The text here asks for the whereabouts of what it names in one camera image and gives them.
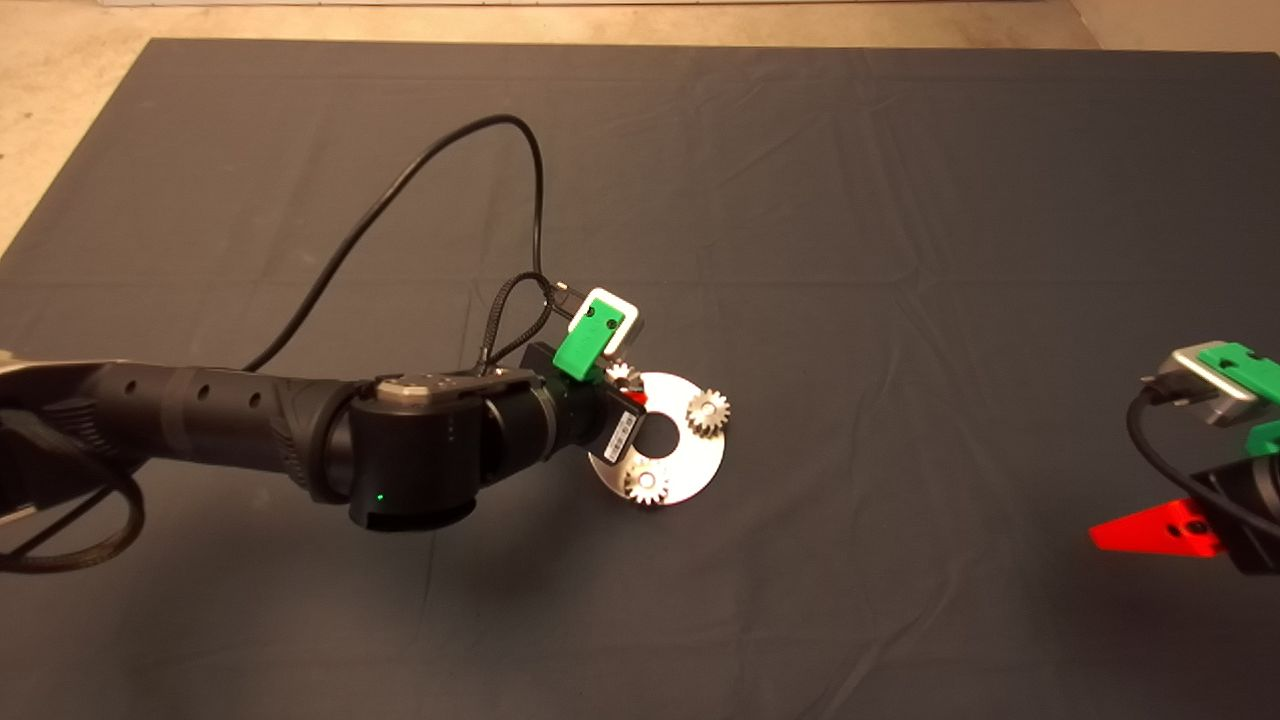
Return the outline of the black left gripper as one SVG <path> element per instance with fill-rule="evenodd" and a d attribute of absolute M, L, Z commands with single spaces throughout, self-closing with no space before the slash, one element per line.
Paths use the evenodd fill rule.
<path fill-rule="evenodd" d="M 576 447 L 608 466 L 618 464 L 643 427 L 648 395 L 616 388 L 600 370 L 576 380 L 553 363 L 554 350 L 534 342 L 524 350 L 522 369 L 536 378 L 532 391 L 547 424 L 541 460 Z"/>

